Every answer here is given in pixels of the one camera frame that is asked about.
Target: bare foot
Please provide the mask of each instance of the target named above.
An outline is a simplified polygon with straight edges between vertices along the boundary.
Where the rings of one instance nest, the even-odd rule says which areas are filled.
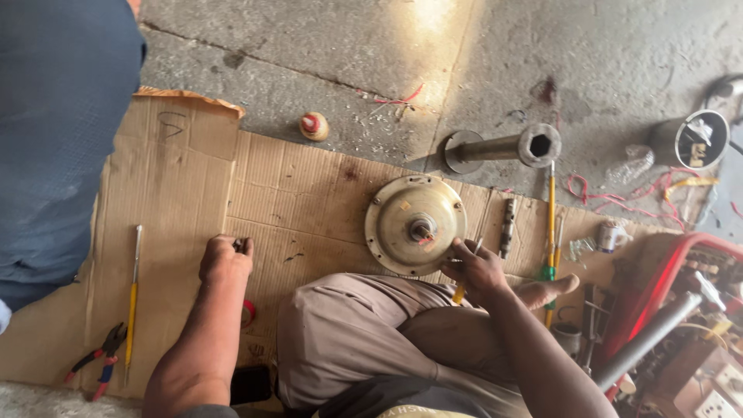
[[[524,301],[524,305],[530,310],[555,300],[558,296],[570,293],[578,288],[580,279],[575,274],[570,274],[554,282],[531,282],[513,288],[516,295]]]

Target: orange cardboard edge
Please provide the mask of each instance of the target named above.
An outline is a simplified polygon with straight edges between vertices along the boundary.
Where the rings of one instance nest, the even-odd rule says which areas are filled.
[[[224,106],[228,109],[232,109],[235,112],[237,112],[237,118],[241,119],[243,116],[245,116],[245,109],[233,105],[230,102],[227,102],[226,100],[222,99],[212,99],[209,97],[202,96],[199,93],[190,91],[190,90],[168,90],[168,89],[156,89],[155,87],[148,87],[148,86],[140,86],[139,90],[137,90],[136,93],[134,93],[134,96],[158,96],[158,97],[190,97],[195,99],[202,99],[203,101],[216,105],[216,106]]]

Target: bolt hole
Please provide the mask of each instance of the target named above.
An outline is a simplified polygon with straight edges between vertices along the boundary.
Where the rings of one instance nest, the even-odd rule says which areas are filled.
[[[550,152],[550,147],[552,147],[552,141],[547,138],[547,135],[537,135],[531,139],[529,151],[538,158],[547,155]]]

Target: black phone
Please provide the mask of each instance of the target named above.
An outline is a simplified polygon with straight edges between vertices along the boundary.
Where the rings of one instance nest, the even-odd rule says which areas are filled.
[[[271,398],[271,375],[266,366],[235,369],[230,383],[230,406]]]

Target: blue trousers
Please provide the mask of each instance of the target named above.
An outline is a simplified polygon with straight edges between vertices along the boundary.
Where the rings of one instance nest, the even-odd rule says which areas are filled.
[[[0,300],[74,280],[146,53],[126,0],[0,1]]]

